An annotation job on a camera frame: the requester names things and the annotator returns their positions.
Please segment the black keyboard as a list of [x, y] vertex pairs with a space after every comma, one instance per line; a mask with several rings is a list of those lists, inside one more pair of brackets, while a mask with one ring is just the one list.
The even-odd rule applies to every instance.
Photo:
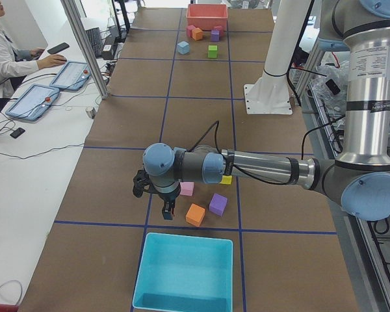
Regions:
[[102, 42], [101, 32], [99, 27], [93, 27], [91, 29], [87, 29], [85, 33], [87, 35], [88, 41], [90, 43], [92, 51], [94, 52], [95, 57], [96, 58], [101, 57], [103, 42]]

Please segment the cyan plastic bin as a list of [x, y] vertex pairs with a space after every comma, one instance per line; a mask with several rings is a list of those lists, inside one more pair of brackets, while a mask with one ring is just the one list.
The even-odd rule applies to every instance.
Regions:
[[154, 311], [232, 311], [233, 243], [148, 233], [133, 307]]

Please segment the orange block near red bin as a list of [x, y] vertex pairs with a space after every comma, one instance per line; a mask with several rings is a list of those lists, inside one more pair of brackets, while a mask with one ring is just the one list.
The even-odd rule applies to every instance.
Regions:
[[192, 38], [195, 40], [195, 41], [199, 41], [199, 40], [202, 40], [203, 39], [203, 31], [200, 29], [200, 28], [194, 28], [192, 30]]

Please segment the light pink block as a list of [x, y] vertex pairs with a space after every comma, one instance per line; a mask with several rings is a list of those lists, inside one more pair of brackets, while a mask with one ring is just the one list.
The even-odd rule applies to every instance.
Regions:
[[182, 196], [192, 196], [194, 192], [194, 182], [180, 182]]

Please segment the yellow block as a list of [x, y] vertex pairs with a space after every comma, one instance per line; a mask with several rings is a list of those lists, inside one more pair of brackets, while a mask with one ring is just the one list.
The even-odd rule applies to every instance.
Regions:
[[231, 185], [232, 184], [233, 177], [231, 175], [223, 175], [222, 179], [220, 181], [220, 184], [222, 185]]

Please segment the white pedestal column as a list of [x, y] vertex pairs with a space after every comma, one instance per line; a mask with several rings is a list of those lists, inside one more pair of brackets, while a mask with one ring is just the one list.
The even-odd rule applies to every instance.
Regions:
[[263, 74], [255, 84], [244, 85], [248, 114], [293, 113], [289, 101], [288, 71], [312, 7], [311, 0], [280, 2]]

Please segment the teach pendant tablet farther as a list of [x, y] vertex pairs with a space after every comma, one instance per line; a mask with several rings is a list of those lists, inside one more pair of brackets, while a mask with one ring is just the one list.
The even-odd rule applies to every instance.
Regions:
[[87, 63], [68, 61], [49, 85], [60, 90], [78, 91], [89, 78], [90, 70]]

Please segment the aluminium frame post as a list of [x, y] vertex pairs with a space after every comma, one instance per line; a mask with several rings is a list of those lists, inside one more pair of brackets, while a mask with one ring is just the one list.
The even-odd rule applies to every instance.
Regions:
[[109, 95], [107, 85], [104, 81], [103, 75], [101, 74], [97, 59], [92, 51], [92, 47], [88, 41], [75, 1], [61, 0], [60, 2], [69, 21], [74, 37], [77, 40], [78, 46], [86, 60], [86, 63], [88, 64], [88, 67], [90, 68], [90, 72], [97, 86], [98, 92], [102, 99], [107, 99]]

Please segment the pink red plastic bin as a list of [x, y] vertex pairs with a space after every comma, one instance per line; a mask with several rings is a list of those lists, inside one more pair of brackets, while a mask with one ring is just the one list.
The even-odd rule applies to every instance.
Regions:
[[187, 24], [210, 31], [216, 26], [227, 30], [228, 8], [225, 4], [190, 4], [187, 8]]

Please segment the light blue block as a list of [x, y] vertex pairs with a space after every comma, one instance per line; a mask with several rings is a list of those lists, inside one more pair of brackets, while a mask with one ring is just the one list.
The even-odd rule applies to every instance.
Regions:
[[179, 42], [177, 44], [177, 52], [180, 55], [186, 55], [190, 52], [190, 44], [186, 41]]
[[173, 216], [171, 215], [171, 213], [165, 212], [162, 213], [162, 215], [165, 220], [173, 220]]

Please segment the purple block near red bin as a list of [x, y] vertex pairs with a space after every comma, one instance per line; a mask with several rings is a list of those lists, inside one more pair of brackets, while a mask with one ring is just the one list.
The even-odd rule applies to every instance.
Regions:
[[211, 42], [219, 42], [220, 41], [220, 31], [219, 30], [213, 29], [211, 31], [210, 41]]

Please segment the small black phone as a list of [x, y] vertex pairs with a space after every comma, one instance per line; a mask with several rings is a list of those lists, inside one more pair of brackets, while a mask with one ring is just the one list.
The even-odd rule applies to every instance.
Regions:
[[11, 132], [10, 136], [12, 138], [18, 138], [20, 137], [22, 134], [24, 134], [25, 130], [21, 127], [17, 128], [16, 130], [13, 130], [13, 132]]

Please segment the small metal cylinder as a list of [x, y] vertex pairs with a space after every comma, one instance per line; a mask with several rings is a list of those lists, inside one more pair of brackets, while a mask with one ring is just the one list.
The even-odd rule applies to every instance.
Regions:
[[86, 113], [87, 115], [91, 118], [91, 119], [94, 119], [95, 118], [95, 115], [96, 115], [96, 110], [94, 107], [87, 107], [86, 108]]

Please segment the teach pendant tablet nearer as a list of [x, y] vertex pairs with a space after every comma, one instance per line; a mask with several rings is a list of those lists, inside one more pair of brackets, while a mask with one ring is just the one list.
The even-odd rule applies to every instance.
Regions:
[[32, 84], [5, 112], [9, 117], [33, 122], [39, 119], [58, 98], [60, 90]]

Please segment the person in white coat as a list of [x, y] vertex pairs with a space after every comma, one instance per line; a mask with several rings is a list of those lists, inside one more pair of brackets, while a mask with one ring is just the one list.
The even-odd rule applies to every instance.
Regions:
[[[5, 10], [0, 2], [0, 17]], [[44, 68], [52, 68], [62, 64], [53, 64], [51, 55], [40, 59], [43, 49], [18, 50], [11, 39], [0, 28], [0, 98], [9, 98], [14, 93], [11, 79], [24, 77]]]

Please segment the green block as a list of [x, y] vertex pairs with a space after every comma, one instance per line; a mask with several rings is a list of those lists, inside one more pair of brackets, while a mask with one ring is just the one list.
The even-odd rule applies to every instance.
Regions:
[[208, 45], [207, 58], [215, 59], [218, 57], [218, 46], [217, 45]]

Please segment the black smartphone on desk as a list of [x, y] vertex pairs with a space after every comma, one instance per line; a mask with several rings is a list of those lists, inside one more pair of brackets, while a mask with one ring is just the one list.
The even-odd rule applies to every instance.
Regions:
[[67, 44], [66, 42], [63, 42], [61, 44], [58, 44], [54, 47], [51, 47], [47, 50], [47, 52], [50, 54], [50, 55], [54, 55], [54, 54], [58, 54], [60, 53], [61, 51], [64, 51], [66, 49], [68, 49], [70, 47], [69, 44]]

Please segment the orange block near cyan bin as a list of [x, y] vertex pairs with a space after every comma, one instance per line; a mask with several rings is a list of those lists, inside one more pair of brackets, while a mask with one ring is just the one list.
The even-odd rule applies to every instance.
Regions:
[[187, 223], [192, 224], [193, 226], [200, 227], [201, 223], [205, 216], [205, 209], [196, 205], [194, 203], [191, 204], [187, 214], [185, 216], [185, 220]]

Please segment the magenta block left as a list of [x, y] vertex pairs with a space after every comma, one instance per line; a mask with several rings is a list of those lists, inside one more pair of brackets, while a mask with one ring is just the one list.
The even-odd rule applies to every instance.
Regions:
[[189, 38], [192, 38], [192, 32], [196, 27], [194, 25], [187, 25], [186, 34]]

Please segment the magenta block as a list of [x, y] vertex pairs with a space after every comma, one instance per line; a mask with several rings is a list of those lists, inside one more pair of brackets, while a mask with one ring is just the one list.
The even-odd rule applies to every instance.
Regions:
[[217, 25], [217, 26], [214, 26], [213, 29], [219, 32], [219, 36], [220, 37], [223, 37], [223, 35], [224, 35], [224, 28], [223, 28], [223, 26]]
[[186, 34], [189, 38], [192, 38], [192, 32], [196, 27], [194, 25], [187, 25]]

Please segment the magenta block right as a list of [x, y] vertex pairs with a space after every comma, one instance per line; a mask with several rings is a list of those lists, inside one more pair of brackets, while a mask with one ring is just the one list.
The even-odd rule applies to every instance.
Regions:
[[224, 35], [224, 28], [223, 28], [223, 26], [217, 25], [217, 26], [214, 26], [213, 29], [219, 32], [219, 36], [220, 37], [223, 37], [223, 35]]

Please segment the purple block near cyan bin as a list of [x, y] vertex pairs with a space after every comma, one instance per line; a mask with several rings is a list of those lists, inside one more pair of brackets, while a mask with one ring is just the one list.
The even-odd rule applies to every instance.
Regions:
[[228, 199], [220, 194], [214, 193], [209, 203], [210, 212], [222, 216], [224, 214]]

